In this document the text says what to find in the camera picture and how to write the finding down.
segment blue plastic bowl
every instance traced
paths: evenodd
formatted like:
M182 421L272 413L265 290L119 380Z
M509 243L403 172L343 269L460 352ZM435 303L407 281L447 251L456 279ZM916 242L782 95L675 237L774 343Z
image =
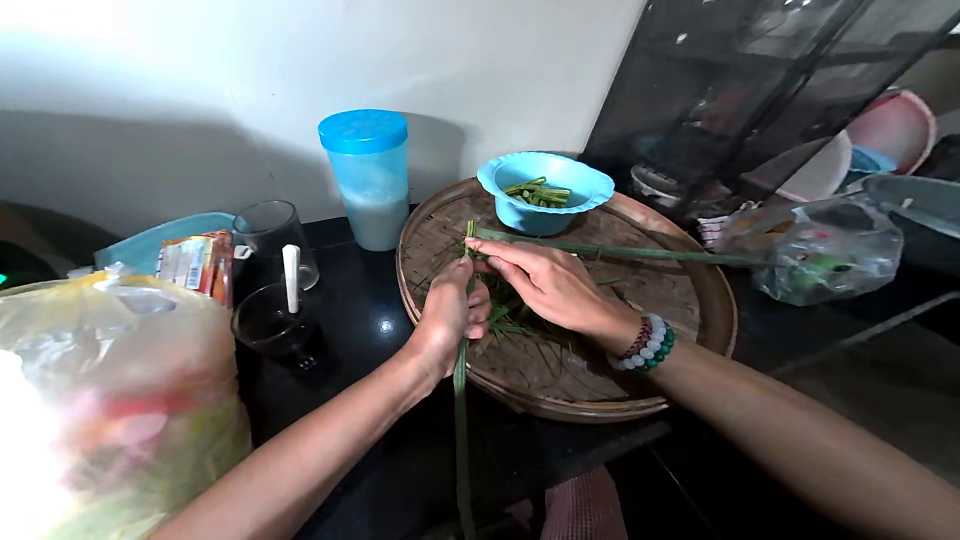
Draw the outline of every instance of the blue plastic bowl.
M504 189L539 177L545 185L570 190L565 209L545 209L514 199ZM579 161L545 152L517 152L487 161L477 179L496 203L500 222L528 236L549 236L566 228L578 213L599 207L613 196L613 179Z

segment clear plastic bag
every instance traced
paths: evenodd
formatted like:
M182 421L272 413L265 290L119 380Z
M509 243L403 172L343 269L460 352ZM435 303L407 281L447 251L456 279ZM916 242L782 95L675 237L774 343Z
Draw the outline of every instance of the clear plastic bag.
M876 290L897 274L903 233L869 201L840 197L735 214L717 252L764 256L757 288L794 306Z
M229 317L106 272L0 295L4 537L145 538L249 454Z

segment round bamboo tray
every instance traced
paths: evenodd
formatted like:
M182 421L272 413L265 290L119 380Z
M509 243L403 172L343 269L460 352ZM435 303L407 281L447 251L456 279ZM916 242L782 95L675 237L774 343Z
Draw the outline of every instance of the round bamboo tray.
M462 255L467 221L497 231L493 197L476 179L454 184L410 214L396 249L396 277L410 319L417 324L430 282ZM563 240L617 246L703 251L665 217L616 193L577 217ZM729 355L736 337L736 304L723 273L713 265L675 261L584 261L605 294L662 316L687 339ZM646 378L610 367L586 340L561 344L518 333L478 340L468 351L468 379L517 412L582 424L632 420L668 407Z

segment hand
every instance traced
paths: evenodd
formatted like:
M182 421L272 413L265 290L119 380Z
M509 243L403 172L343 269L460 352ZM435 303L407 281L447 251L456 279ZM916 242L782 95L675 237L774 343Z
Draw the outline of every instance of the hand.
M639 314L605 298L573 255L527 242L468 238L467 245L488 255L487 264L499 271L540 317L594 338L615 355L634 343L640 329ZM477 269L486 270L480 264Z
M467 296L467 283L473 275L473 261L460 258L450 262L430 283L423 303L420 323L408 344L417 348L425 367L435 381L453 373L457 345L461 337L479 339L490 323L490 291L480 280L473 281Z

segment yellow plastic bag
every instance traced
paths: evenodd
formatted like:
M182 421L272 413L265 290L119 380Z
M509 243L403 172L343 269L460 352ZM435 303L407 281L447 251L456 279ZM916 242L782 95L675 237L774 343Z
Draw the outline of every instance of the yellow plastic bag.
M229 310L99 272L0 295L5 538L145 538L250 453Z

